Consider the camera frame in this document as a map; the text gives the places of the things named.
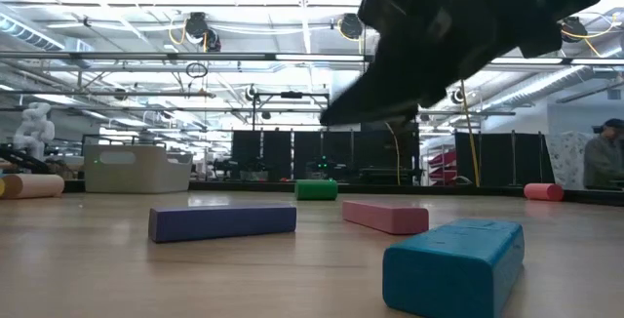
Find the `white robot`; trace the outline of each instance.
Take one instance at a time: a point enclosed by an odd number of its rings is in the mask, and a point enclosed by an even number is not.
[[[43,161],[45,143],[55,138],[55,124],[48,121],[50,105],[34,102],[21,113],[21,125],[13,137],[16,149],[27,148],[31,157]]]

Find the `cylindrical foam roller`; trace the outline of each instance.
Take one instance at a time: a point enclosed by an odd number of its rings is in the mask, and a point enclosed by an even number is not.
[[[561,201],[564,189],[552,183],[531,183],[525,186],[525,197],[529,200]]]
[[[297,180],[294,196],[299,201],[333,201],[338,196],[338,183],[334,180]]]
[[[56,175],[8,175],[4,181],[4,199],[58,197],[65,188],[65,181]]]

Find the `pink foam roller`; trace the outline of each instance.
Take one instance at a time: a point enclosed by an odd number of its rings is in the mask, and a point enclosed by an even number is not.
[[[525,186],[525,197],[529,200],[561,201],[564,189],[552,183],[531,183]]]
[[[59,197],[65,188],[65,181],[56,175],[7,175],[2,181],[5,199]]]
[[[419,207],[344,201],[342,218],[393,235],[413,235],[429,230],[429,212]]]

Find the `blue block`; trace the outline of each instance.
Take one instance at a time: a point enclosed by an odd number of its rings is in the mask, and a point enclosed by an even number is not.
[[[386,249],[383,299],[424,317],[500,317],[524,257],[521,225],[460,219]]]
[[[157,243],[291,232],[295,227],[296,207],[290,205],[190,207],[149,212],[149,238]]]

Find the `table surface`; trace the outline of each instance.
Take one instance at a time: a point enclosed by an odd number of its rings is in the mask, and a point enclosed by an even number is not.
[[[525,227],[503,317],[621,317],[624,209],[473,196],[342,195]],[[293,203],[296,233],[156,245],[150,207]],[[404,237],[342,221],[340,202],[288,193],[66,194],[0,201],[0,317],[413,317],[381,297],[384,249]]]

